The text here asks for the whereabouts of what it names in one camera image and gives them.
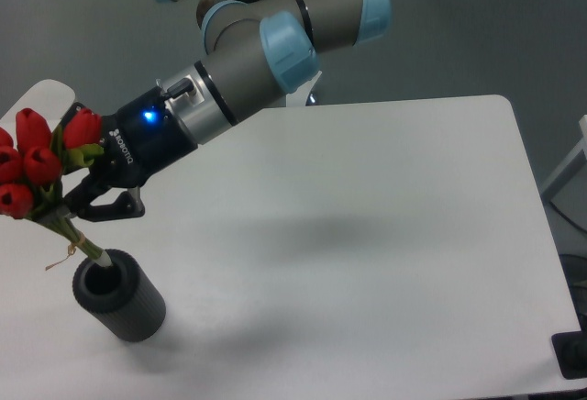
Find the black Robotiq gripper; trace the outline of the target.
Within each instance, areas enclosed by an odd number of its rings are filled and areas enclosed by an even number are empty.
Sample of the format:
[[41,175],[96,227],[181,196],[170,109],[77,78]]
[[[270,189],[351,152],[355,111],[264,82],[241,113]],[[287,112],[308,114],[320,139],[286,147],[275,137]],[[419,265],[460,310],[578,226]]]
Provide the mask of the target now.
[[[80,185],[65,195],[57,208],[58,217],[106,222],[145,215],[139,187],[197,149],[166,107],[170,99],[162,90],[149,90],[114,114],[102,117],[100,137],[105,153],[89,168]],[[81,103],[74,103],[61,118],[62,128],[87,128],[91,124],[92,110]],[[111,188],[121,189],[111,202],[96,204]]]

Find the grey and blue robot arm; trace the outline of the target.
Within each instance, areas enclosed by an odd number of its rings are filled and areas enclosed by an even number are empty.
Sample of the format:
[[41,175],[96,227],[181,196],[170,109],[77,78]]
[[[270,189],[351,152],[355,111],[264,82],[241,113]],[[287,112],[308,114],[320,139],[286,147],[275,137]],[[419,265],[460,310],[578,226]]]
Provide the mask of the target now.
[[377,39],[390,23],[390,0],[216,0],[201,22],[205,56],[105,117],[105,153],[57,215],[141,217],[152,175],[297,91],[320,53]]

